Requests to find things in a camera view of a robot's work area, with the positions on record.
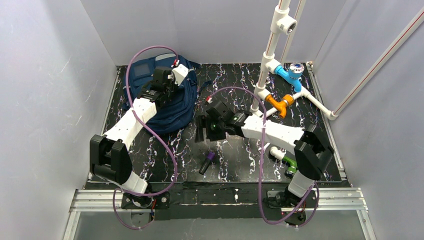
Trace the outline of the navy blue student backpack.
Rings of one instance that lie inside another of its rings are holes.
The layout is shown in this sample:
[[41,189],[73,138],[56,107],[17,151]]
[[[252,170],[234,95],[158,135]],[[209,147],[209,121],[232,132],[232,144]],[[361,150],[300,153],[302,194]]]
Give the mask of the navy blue student backpack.
[[[182,55],[178,56],[179,63],[186,66],[190,72],[179,86],[175,96],[159,109],[154,117],[146,122],[146,125],[158,135],[169,134],[184,128],[191,122],[195,111],[198,95],[203,89],[211,85],[206,81],[202,86],[198,86],[198,77],[194,69],[200,64],[187,60]],[[154,57],[141,59],[134,62],[129,70],[129,92],[131,99],[141,93],[142,88],[153,80],[154,69],[157,67],[171,67],[175,61],[174,53],[164,53]]]

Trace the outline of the purple black marker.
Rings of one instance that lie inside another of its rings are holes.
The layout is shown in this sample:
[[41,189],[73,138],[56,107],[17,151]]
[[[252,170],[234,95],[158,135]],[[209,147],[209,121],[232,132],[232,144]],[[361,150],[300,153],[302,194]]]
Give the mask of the purple black marker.
[[215,156],[216,156],[216,153],[214,151],[210,151],[206,155],[206,157],[205,157],[205,159],[204,159],[204,161],[203,161],[203,163],[202,163],[202,165],[201,165],[201,167],[198,171],[199,174],[201,174],[201,175],[205,174],[205,172],[207,171],[209,166],[214,162]]

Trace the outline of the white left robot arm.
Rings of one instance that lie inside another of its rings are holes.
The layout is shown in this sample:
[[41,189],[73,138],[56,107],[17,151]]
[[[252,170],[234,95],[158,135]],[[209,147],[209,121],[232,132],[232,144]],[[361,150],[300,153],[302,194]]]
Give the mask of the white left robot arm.
[[148,196],[148,182],[134,172],[129,148],[142,129],[150,130],[146,122],[171,100],[188,73],[188,68],[182,64],[155,68],[150,88],[140,91],[130,102],[130,109],[110,130],[90,139],[89,170],[94,176],[131,195]]

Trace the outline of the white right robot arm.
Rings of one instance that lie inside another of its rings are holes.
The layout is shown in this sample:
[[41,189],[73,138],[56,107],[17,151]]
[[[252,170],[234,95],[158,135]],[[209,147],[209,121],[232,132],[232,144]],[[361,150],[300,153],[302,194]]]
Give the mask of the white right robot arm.
[[196,142],[211,142],[238,136],[281,147],[295,157],[296,172],[281,199],[298,204],[319,181],[334,157],[334,148],[316,125],[292,127],[264,120],[246,110],[232,111],[224,102],[209,103],[205,114],[195,117]]

